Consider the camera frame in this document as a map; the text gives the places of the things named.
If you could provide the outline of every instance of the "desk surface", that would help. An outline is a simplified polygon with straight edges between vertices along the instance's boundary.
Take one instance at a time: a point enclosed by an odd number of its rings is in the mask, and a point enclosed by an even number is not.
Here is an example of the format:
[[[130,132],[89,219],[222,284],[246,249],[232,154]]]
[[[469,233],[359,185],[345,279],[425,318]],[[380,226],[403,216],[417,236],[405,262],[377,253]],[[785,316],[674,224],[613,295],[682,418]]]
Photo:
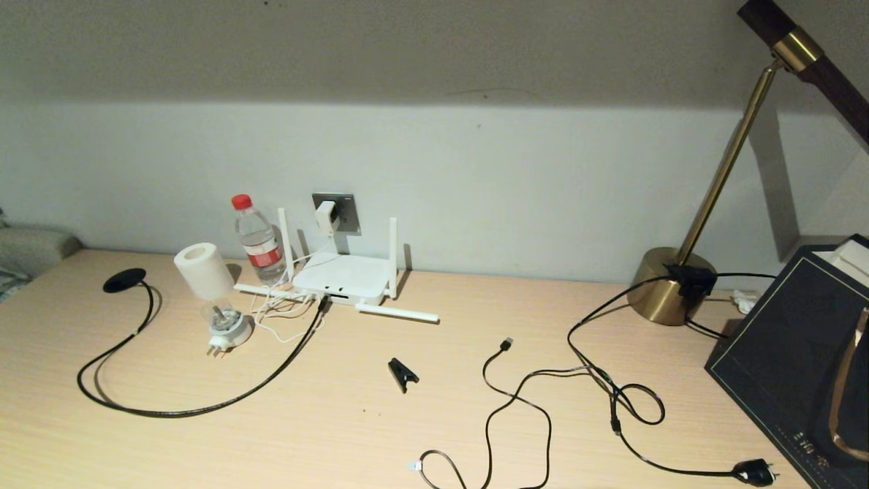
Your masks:
[[[144,316],[143,288],[101,290],[109,275],[134,266],[148,270],[163,305],[100,373],[101,387],[116,402],[166,410],[214,404],[259,383],[293,348],[257,330],[225,357],[207,356],[202,303],[172,257],[81,251],[0,305],[1,487],[422,489],[427,486],[408,463],[429,448],[449,453],[468,486],[479,487],[487,463],[483,424],[505,400],[483,384],[483,361],[505,337],[515,339],[490,367],[493,383],[508,391],[532,370],[577,365],[567,330],[623,288],[412,271],[399,299],[386,305],[439,313],[439,325],[333,305],[302,355],[250,398],[194,418],[148,419],[96,405],[76,388],[78,369]],[[241,280],[254,283],[247,266]],[[243,309],[249,301],[234,298]],[[286,338],[304,331],[313,314],[267,324]],[[719,329],[738,317],[727,302],[712,300],[697,320]],[[807,487],[704,372],[711,339],[653,325],[627,307],[583,326],[574,338],[617,382],[648,385],[663,398],[662,425],[621,416],[626,436],[645,456],[719,471],[763,458],[781,472],[774,487]],[[388,371],[392,357],[420,377],[407,394]],[[547,487],[743,487],[735,479],[674,475],[635,458],[610,431],[607,396],[588,377],[534,378],[523,396],[553,418]],[[635,402],[656,414],[651,401],[637,396]],[[501,413],[492,422],[492,442],[491,487],[540,483],[546,421],[539,412],[515,405]],[[426,472],[439,486],[458,487],[437,458],[427,461]]]

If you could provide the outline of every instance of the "white wall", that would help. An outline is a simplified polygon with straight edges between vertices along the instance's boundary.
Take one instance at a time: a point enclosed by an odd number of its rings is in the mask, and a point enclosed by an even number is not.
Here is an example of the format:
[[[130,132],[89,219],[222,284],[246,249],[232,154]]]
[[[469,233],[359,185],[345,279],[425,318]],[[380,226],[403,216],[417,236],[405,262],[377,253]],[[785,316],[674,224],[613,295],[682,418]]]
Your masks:
[[[239,256],[235,193],[315,248],[310,193],[348,191],[354,253],[384,256],[396,216],[416,269],[627,282],[679,244],[767,60],[740,2],[325,4],[0,3],[0,206],[92,247]],[[854,4],[789,11],[867,93]],[[765,110],[819,229],[867,174],[815,91],[783,73]],[[748,144],[696,251],[780,268]]]

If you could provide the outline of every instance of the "bottle label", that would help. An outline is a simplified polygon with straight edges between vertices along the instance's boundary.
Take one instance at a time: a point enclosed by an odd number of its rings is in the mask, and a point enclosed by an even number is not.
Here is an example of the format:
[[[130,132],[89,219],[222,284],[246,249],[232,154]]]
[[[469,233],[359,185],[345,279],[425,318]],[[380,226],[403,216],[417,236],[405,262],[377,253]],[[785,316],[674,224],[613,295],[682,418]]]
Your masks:
[[[281,248],[278,247],[275,238],[257,246],[244,246],[244,252],[248,254],[250,263],[257,268],[274,265],[281,261]]]

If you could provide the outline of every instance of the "plastic water bottle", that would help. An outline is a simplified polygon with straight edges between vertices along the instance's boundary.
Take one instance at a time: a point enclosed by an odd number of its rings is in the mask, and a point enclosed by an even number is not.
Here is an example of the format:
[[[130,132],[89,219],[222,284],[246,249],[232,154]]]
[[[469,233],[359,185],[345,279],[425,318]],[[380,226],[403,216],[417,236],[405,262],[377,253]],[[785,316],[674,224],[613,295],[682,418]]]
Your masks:
[[[287,260],[277,244],[271,223],[254,208],[248,194],[233,197],[232,206],[238,211],[235,232],[242,241],[250,264],[254,266],[256,276],[266,286],[277,285],[287,270]]]

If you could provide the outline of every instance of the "brass lamp base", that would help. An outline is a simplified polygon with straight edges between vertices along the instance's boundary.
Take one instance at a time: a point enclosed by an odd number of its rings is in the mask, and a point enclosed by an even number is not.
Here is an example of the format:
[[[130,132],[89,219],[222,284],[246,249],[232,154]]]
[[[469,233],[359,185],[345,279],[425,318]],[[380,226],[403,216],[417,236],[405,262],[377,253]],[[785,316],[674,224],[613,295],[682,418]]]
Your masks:
[[[653,248],[646,251],[632,285],[668,275],[665,265],[675,264],[678,252],[675,248]],[[685,265],[708,268],[715,273],[712,264],[694,254],[688,257]],[[703,303],[703,297],[684,298],[679,295],[679,288],[680,285],[675,280],[652,282],[627,294],[627,302],[649,321],[659,325],[681,326],[685,324],[685,318],[691,318],[697,312]]]

